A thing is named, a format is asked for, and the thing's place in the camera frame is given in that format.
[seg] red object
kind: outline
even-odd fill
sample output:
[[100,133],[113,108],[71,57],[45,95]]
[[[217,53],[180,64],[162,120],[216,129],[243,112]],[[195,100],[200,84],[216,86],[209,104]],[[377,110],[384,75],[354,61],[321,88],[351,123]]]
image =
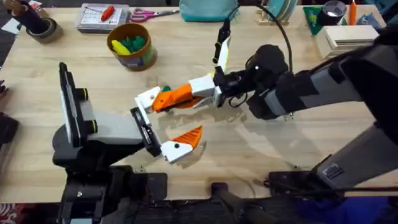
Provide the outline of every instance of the red object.
[[105,20],[109,19],[113,15],[113,12],[114,12],[113,6],[107,7],[105,11],[102,13],[101,20],[104,22]]

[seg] teal container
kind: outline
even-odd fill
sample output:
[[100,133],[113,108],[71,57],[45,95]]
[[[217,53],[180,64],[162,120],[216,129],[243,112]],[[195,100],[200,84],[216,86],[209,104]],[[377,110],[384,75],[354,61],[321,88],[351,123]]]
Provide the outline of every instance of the teal container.
[[237,5],[237,0],[180,0],[180,13],[187,22],[222,22]]

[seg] wire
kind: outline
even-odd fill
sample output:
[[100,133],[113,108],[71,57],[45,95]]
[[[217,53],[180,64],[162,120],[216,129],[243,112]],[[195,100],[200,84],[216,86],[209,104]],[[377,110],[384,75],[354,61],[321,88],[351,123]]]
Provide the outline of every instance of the wire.
[[332,193],[343,193],[343,192],[396,192],[396,191],[398,191],[398,187],[350,187],[350,188],[340,188],[340,189],[310,190],[310,191],[301,191],[296,193],[279,194],[272,196],[271,198],[317,196],[317,195],[327,195]]
[[246,100],[248,100],[248,93],[247,93],[247,92],[244,93],[244,99],[243,99],[243,101],[240,102],[240,103],[238,103],[238,104],[236,104],[236,105],[233,105],[233,104],[232,104],[232,100],[233,100],[234,98],[240,99],[240,97],[238,97],[238,96],[232,96],[232,97],[228,100],[228,104],[229,104],[229,106],[232,107],[232,108],[238,108],[238,107],[240,107],[244,102],[246,102]]
[[284,39],[286,41],[286,46],[287,46],[287,51],[289,53],[289,70],[291,72],[293,72],[293,60],[292,60],[292,48],[290,46],[290,42],[289,42],[289,38],[287,38],[286,32],[284,30],[284,28],[282,27],[282,25],[280,24],[280,22],[278,21],[278,19],[272,15],[272,13],[270,11],[268,11],[268,9],[266,9],[265,7],[261,6],[261,5],[257,5],[258,8],[262,9],[264,12],[266,12],[266,14],[268,14],[269,17],[272,18],[272,20],[278,25],[282,35],[284,36]]

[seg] orange marker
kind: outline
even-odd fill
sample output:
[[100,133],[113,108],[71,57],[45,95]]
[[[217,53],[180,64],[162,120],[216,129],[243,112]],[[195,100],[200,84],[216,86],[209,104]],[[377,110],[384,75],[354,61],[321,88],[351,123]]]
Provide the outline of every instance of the orange marker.
[[351,3],[349,7],[349,25],[355,25],[356,23],[356,4],[355,0]]

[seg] label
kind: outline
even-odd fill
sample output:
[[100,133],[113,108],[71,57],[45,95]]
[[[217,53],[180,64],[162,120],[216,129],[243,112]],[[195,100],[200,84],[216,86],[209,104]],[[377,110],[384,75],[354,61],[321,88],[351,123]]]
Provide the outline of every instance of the label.
[[129,67],[129,68],[137,68],[144,66],[152,59],[152,46],[150,46],[141,57],[118,57],[118,60],[122,65]]
[[322,171],[322,174],[325,175],[328,179],[334,179],[340,174],[344,173],[344,170],[337,164],[331,164],[326,169]]

